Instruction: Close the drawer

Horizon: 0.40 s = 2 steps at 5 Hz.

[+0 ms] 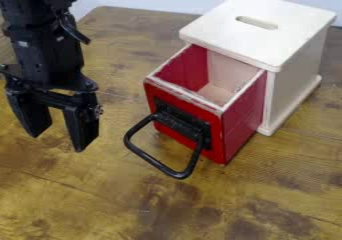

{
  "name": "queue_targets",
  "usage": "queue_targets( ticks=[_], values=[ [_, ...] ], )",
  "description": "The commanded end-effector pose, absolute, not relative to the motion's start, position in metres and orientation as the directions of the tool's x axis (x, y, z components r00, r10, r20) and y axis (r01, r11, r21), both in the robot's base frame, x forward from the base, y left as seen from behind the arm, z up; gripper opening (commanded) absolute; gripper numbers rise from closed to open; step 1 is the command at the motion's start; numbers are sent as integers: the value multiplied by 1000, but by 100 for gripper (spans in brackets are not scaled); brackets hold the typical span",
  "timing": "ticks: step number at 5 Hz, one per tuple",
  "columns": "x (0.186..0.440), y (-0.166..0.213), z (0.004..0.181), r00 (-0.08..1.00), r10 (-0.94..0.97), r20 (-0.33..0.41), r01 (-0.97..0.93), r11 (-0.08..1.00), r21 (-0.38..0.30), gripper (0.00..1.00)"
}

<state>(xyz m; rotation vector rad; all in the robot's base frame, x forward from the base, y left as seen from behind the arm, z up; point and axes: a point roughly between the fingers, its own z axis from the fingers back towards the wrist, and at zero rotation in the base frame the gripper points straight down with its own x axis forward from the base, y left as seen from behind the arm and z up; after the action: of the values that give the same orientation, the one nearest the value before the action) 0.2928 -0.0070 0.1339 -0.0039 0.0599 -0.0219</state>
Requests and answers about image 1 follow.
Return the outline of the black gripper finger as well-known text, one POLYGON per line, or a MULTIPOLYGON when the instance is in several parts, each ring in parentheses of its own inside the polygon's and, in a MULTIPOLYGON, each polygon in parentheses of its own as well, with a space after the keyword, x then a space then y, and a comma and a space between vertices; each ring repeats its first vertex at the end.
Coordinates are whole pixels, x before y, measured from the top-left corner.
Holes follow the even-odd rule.
POLYGON ((65 125, 76 152, 82 152, 98 136, 98 119, 102 109, 94 93, 80 93, 70 97, 62 109, 65 125))

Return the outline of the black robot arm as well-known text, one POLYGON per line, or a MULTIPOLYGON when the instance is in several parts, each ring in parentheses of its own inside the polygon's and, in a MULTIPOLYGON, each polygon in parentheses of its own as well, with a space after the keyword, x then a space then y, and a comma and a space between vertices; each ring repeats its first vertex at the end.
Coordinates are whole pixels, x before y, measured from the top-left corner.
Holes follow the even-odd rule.
POLYGON ((81 46, 69 8, 76 0, 0 0, 2 33, 17 62, 0 64, 12 111, 32 137, 50 127, 49 110, 62 112, 73 148, 82 151, 98 136, 97 84, 81 72, 81 46))

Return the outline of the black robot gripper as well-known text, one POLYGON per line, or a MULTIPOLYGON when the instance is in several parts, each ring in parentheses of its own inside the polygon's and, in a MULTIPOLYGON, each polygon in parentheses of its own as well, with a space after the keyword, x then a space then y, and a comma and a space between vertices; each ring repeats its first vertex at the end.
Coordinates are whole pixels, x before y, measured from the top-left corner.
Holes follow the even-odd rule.
POLYGON ((26 15, 4 12, 4 35, 17 63, 4 65, 6 99, 28 135, 36 138, 52 125, 46 105, 96 105, 96 83, 82 74, 78 31, 68 10, 26 15))

